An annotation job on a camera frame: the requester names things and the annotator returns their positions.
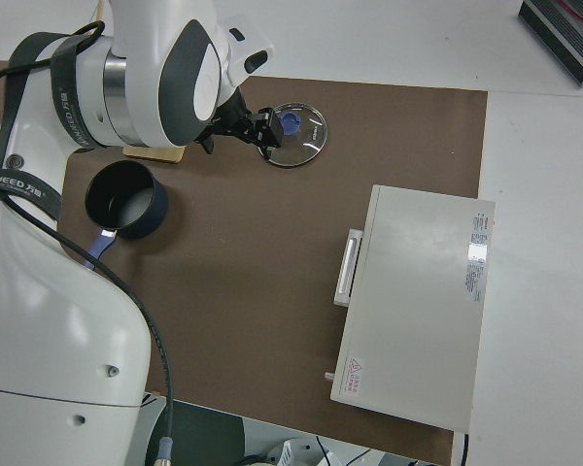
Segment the white box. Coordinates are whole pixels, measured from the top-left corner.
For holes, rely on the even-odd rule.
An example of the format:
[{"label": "white box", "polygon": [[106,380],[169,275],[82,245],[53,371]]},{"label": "white box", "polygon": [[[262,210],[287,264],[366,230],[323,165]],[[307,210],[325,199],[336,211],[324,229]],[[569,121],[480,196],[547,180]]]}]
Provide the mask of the white box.
[{"label": "white box", "polygon": [[331,399],[468,432],[494,214],[373,187]]}]

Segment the label sticker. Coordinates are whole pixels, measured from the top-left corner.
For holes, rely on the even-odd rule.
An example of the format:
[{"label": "label sticker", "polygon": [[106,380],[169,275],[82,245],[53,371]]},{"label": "label sticker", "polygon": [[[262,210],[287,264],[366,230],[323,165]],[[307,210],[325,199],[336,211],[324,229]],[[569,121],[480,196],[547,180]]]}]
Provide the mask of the label sticker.
[{"label": "label sticker", "polygon": [[344,395],[359,396],[360,380],[365,362],[359,357],[348,357],[346,372],[343,378],[342,391]]},{"label": "label sticker", "polygon": [[480,212],[473,218],[472,226],[470,243],[468,244],[464,289],[467,299],[480,302],[482,293],[486,287],[484,269],[488,255],[488,237],[491,232],[491,220],[485,213]]}]

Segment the warning label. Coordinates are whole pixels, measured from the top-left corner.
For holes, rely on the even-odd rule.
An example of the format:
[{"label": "warning label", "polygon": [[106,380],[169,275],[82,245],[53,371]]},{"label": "warning label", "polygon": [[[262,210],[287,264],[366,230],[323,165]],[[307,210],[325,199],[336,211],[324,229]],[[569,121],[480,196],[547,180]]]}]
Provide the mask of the warning label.
[{"label": "warning label", "polygon": [[359,396],[364,361],[358,357],[348,357],[346,372],[343,379],[344,395]]}]

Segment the black band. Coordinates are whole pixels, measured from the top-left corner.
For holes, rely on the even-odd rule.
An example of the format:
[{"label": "black band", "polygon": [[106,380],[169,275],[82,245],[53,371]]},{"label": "black band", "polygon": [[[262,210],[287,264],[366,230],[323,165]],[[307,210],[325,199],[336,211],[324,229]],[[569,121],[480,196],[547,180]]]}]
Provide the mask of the black band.
[{"label": "black band", "polygon": [[0,191],[6,191],[32,202],[56,221],[60,218],[62,209],[60,193],[30,173],[0,168]]},{"label": "black band", "polygon": [[[49,32],[37,32],[24,39],[13,52],[9,61],[9,66],[20,66],[35,61],[39,53],[52,42],[65,37],[63,34],[52,34]],[[0,167],[6,158],[7,145],[11,137],[11,130],[17,117],[17,111],[21,103],[21,97],[26,87],[29,73],[18,73],[6,78],[4,115],[0,126]]]},{"label": "black band", "polygon": [[68,37],[51,56],[51,97],[58,119],[71,139],[85,149],[96,149],[103,146],[86,129],[76,87],[77,47],[87,37]]}]

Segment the cable connector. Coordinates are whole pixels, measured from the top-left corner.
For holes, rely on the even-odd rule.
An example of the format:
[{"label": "cable connector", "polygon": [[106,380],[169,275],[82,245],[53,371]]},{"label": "cable connector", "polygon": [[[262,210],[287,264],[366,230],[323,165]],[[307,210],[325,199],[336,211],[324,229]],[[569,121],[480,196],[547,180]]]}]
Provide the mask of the cable connector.
[{"label": "cable connector", "polygon": [[157,460],[154,466],[171,466],[171,450],[173,449],[173,439],[162,437],[159,439],[157,448]]}]

